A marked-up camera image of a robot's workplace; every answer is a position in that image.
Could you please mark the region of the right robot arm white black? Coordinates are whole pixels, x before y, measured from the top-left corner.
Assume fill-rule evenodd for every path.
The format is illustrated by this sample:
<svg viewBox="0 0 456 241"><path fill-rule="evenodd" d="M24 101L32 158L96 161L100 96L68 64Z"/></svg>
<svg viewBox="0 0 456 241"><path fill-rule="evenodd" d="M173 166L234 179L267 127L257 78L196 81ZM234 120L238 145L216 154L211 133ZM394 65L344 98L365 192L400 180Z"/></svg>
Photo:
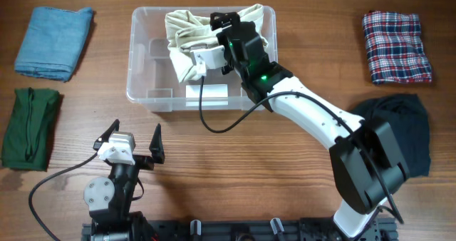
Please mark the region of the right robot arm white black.
<svg viewBox="0 0 456 241"><path fill-rule="evenodd" d="M402 222L393 194L410 171L390 124L341 110L310 91L292 72L270 61L255 23L242 21L238 13L214 12L209 25L226 61L222 73L236 71L256 107L295 122L329 151L342 197L332 217L332 238L358 239L383 210Z"/></svg>

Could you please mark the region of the red plaid cloth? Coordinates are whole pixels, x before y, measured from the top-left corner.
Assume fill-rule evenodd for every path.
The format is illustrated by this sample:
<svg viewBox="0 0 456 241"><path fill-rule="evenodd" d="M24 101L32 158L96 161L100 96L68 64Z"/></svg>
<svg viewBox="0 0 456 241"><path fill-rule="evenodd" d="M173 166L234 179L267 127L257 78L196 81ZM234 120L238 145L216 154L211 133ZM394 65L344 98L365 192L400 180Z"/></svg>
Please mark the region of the red plaid cloth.
<svg viewBox="0 0 456 241"><path fill-rule="evenodd" d="M363 16L362 28L373 84L432 82L418 14L371 11Z"/></svg>

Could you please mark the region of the cream cloth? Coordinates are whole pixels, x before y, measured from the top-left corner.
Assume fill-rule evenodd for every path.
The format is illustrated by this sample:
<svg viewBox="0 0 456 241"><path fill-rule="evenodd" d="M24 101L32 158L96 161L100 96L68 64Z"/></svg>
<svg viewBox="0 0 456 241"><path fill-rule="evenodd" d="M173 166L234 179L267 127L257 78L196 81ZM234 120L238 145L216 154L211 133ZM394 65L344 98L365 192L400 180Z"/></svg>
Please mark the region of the cream cloth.
<svg viewBox="0 0 456 241"><path fill-rule="evenodd" d="M217 34L212 31L209 17L196 16L189 10L176 10L165 15L167 48L180 83L197 81L196 70L190 58L190 51L198 48L219 46Z"/></svg>

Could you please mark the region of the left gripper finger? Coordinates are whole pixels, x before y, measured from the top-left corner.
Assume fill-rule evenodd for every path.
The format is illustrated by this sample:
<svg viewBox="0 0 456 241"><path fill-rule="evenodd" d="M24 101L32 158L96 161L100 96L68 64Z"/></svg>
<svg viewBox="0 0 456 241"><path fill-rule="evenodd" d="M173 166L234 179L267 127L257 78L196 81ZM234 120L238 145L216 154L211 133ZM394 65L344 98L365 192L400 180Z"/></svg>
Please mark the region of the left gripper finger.
<svg viewBox="0 0 456 241"><path fill-rule="evenodd" d="M95 140L95 143L108 142L108 139L111 136L111 134L114 133L115 131L119 131L119 127L120 127L120 121L118 119L115 119L113 121L113 123L110 125L110 127L101 136L99 136Z"/></svg>
<svg viewBox="0 0 456 241"><path fill-rule="evenodd" d="M150 141L149 151L152 156L163 156L164 148L162 144L161 125L158 123Z"/></svg>

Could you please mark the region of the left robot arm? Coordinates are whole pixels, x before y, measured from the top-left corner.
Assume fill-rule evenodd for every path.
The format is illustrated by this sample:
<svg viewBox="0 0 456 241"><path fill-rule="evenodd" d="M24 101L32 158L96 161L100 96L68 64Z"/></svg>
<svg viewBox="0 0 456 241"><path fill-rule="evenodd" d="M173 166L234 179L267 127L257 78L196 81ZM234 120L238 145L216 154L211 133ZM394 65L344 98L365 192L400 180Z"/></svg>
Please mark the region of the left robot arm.
<svg viewBox="0 0 456 241"><path fill-rule="evenodd" d="M107 177L97 177L86 185L83 199L88 205L90 224L84 225L82 240L158 240L158 233L140 212L131 212L135 187L142 185L141 170L154 169L165 162L161 125L155 128L149 145L150 155L134 154L132 133L119 131L120 121L111 126L94 142L95 155L110 167Z"/></svg>

